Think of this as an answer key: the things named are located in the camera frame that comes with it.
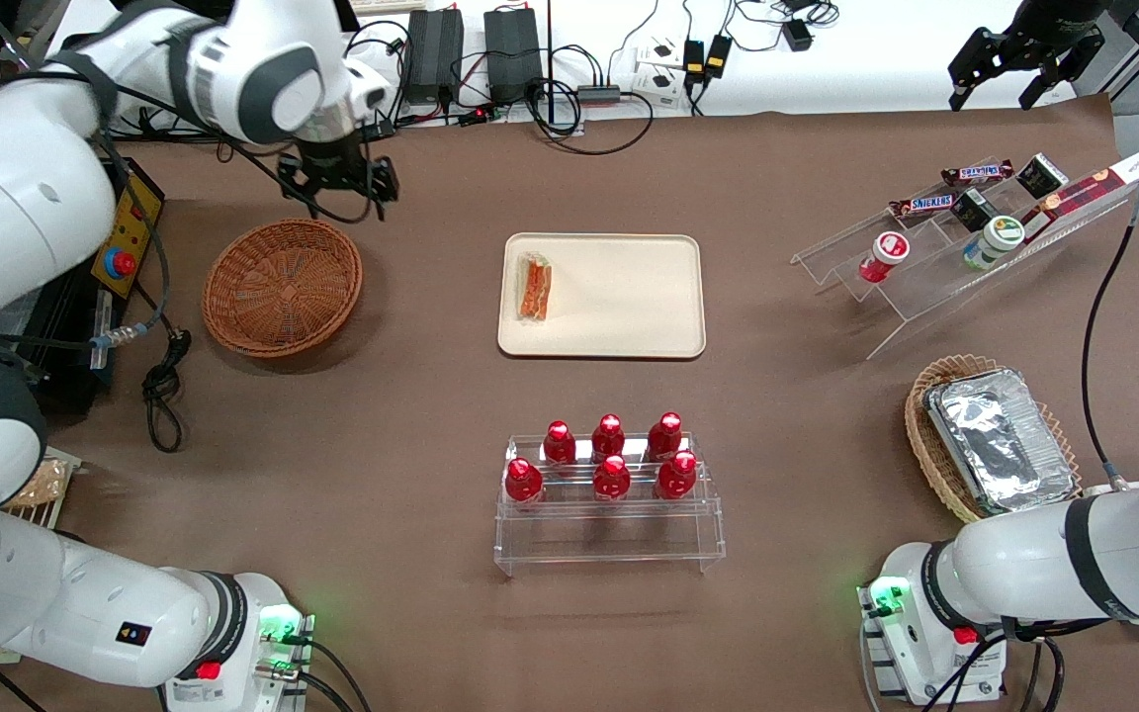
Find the white tray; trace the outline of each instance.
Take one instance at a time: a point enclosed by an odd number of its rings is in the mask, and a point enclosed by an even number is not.
[[[542,324],[516,318],[523,252],[551,262]],[[698,357],[706,347],[700,248],[682,235],[514,235],[503,248],[498,346],[510,357]]]

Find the yellow control box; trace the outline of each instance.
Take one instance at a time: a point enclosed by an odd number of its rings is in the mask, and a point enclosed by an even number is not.
[[[122,298],[131,295],[131,285],[134,285],[139,276],[148,240],[153,239],[145,218],[155,223],[164,204],[164,194],[154,185],[153,179],[144,174],[134,159],[130,158],[128,163],[132,171],[131,185],[134,186],[134,194],[139,197],[139,203],[144,204],[146,214],[134,206],[130,190],[122,186],[116,200],[112,235],[104,240],[99,252],[95,253],[95,263],[91,264],[95,279]]]

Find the clear acrylic rack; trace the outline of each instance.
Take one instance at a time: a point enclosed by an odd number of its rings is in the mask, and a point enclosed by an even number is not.
[[[993,163],[999,163],[999,159],[986,157],[975,165],[985,166]],[[1072,180],[1076,178],[1075,174],[1068,175]],[[1039,204],[1039,198],[1032,197],[1016,179],[976,185],[972,188],[977,188],[986,202],[998,207],[1000,214],[1013,215],[1018,220]],[[790,264],[803,265],[811,275],[811,279],[821,286],[833,284],[833,280],[837,279],[858,302],[865,302],[865,298],[872,293],[880,294],[885,298],[890,305],[886,312],[894,312],[890,318],[898,319],[899,326],[869,353],[868,359],[872,359],[888,344],[903,342],[915,334],[920,334],[985,289],[993,288],[1009,276],[1021,272],[1021,265],[1031,261],[1044,248],[1126,203],[1134,189],[1136,183],[1122,186],[1118,190],[1093,199],[1081,211],[1062,216],[1039,238],[1000,259],[993,269],[986,271],[972,269],[964,263],[962,249],[976,236],[972,235],[949,211],[941,212],[926,221],[899,221],[890,211],[882,211],[866,221],[850,226],[849,229],[839,231],[823,243],[797,253],[790,260]],[[966,189],[936,183],[913,193],[909,198],[962,190]],[[886,230],[900,231],[908,237],[909,256],[902,265],[895,267],[890,272],[886,280],[869,284],[859,278],[859,262],[868,256],[874,238]]]
[[[591,436],[575,434],[577,464],[543,459],[543,436],[514,436],[506,459],[525,457],[543,473],[543,500],[514,501],[500,469],[494,514],[494,564],[513,576],[526,564],[697,562],[706,572],[723,558],[723,506],[691,433],[682,447],[697,456],[697,484],[682,499],[653,497],[659,465],[645,463],[646,433],[628,433],[623,459],[632,473],[626,499],[596,501]]]

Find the wicker basket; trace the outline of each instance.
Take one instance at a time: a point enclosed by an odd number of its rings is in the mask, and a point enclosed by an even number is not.
[[[205,327],[245,355],[287,357],[335,334],[362,283],[358,248],[343,231],[321,221],[271,222],[240,236],[210,267]]]
[[[986,514],[982,513],[973,499],[961,475],[961,469],[957,468],[952,460],[952,453],[948,451],[940,432],[935,429],[921,400],[932,385],[953,382],[958,378],[976,377],[978,374],[995,368],[998,366],[993,360],[984,359],[981,355],[944,357],[944,359],[926,366],[921,375],[918,375],[917,382],[912,384],[911,393],[908,393],[908,401],[903,404],[903,424],[908,427],[908,440],[912,443],[912,452],[917,456],[918,463],[921,464],[921,472],[925,473],[926,481],[931,483],[932,490],[940,496],[940,500],[943,500],[948,509],[952,509],[952,513],[966,523],[985,518]],[[1080,473],[1079,468],[1075,467],[1075,455],[1071,452],[1071,444],[1062,433],[1062,425],[1057,423],[1057,418],[1054,418],[1052,414],[1049,414],[1049,409],[1043,402],[1036,401],[1035,404],[1039,406],[1040,415],[1044,417],[1044,423],[1048,424],[1052,436],[1062,447],[1062,453],[1066,456],[1071,472],[1075,473],[1075,480],[1079,481]],[[1075,490],[1076,496],[1079,496],[1079,488]]]

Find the green light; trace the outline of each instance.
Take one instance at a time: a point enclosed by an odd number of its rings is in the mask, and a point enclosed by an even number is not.
[[[901,611],[903,608],[903,597],[908,595],[908,579],[900,576],[882,576],[868,587],[868,595],[878,605],[886,608]]]
[[[302,613],[288,604],[268,605],[259,614],[259,631],[271,639],[279,640],[286,635],[294,635],[302,625]]]

